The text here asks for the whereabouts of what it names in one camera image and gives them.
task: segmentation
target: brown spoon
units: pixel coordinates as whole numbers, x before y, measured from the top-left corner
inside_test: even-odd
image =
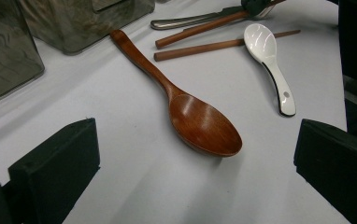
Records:
[[[220,111],[176,87],[123,31],[114,30],[110,36],[132,63],[164,88],[170,120],[184,142],[199,152],[218,157],[234,156],[242,148],[239,133]]]

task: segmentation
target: white tabletop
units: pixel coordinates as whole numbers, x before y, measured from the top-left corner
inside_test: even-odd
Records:
[[[154,41],[180,29],[155,31],[150,21],[193,16],[238,0],[171,0],[123,28],[173,83],[219,109],[243,147],[231,158],[201,155],[175,133],[164,92],[132,65],[109,37],[66,56],[36,41],[46,67],[39,79],[0,100],[0,183],[7,168],[65,125],[95,118],[101,169],[65,224],[345,223],[295,171],[302,119],[346,130],[337,33],[337,6],[288,0],[267,20],[277,39],[278,65],[291,87],[296,115],[278,113],[270,76],[245,47],[155,62]],[[254,21],[233,22],[175,43],[182,48],[243,36]]]

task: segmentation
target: white spoon handle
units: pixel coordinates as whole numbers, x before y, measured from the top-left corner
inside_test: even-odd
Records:
[[[292,117],[295,115],[295,103],[292,92],[290,91],[289,85],[281,74],[277,63],[270,63],[263,66],[268,70],[269,75],[271,75],[274,80],[275,87],[278,93],[278,109],[281,115],[286,117]]]

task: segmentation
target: wooden chopstick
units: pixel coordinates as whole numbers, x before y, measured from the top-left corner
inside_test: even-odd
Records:
[[[287,35],[295,35],[300,32],[301,32],[300,30],[293,30],[293,31],[276,33],[274,34],[274,36],[275,38],[279,38]],[[226,48],[242,46],[242,45],[245,45],[244,39],[235,39],[235,40],[222,41],[218,43],[189,47],[184,49],[172,49],[172,50],[154,53],[154,60],[156,62],[159,62],[159,61],[184,57],[188,55],[208,52],[216,49],[226,49]]]
[[[268,4],[268,6],[266,6],[266,7],[272,7],[272,6],[276,5],[276,4],[284,2],[284,1],[285,0],[275,0],[275,1],[270,2]],[[198,26],[194,26],[193,28],[183,30],[182,32],[177,33],[175,35],[170,35],[170,36],[167,36],[165,38],[156,40],[155,41],[155,46],[156,46],[157,49],[161,49],[164,46],[167,46],[169,44],[175,43],[175,42],[180,41],[182,39],[185,39],[185,38],[187,38],[189,36],[201,34],[201,33],[205,32],[205,31],[212,30],[214,28],[220,27],[220,26],[222,26],[222,25],[224,25],[224,24],[226,24],[226,23],[228,23],[230,21],[236,21],[236,20],[239,20],[239,19],[247,18],[249,16],[250,16],[249,12],[247,10],[243,10],[243,11],[234,13],[232,15],[229,15],[229,16],[226,16],[226,17],[222,17],[222,18],[217,19],[215,21],[211,21],[211,22],[205,23],[203,25],[198,25]]]

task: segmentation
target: white spoon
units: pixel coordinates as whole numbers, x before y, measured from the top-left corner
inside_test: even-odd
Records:
[[[289,85],[281,74],[277,63],[277,42],[265,26],[254,23],[245,29],[245,44],[250,54],[261,63],[274,80],[278,93],[279,113],[286,117],[295,115],[295,103]]]

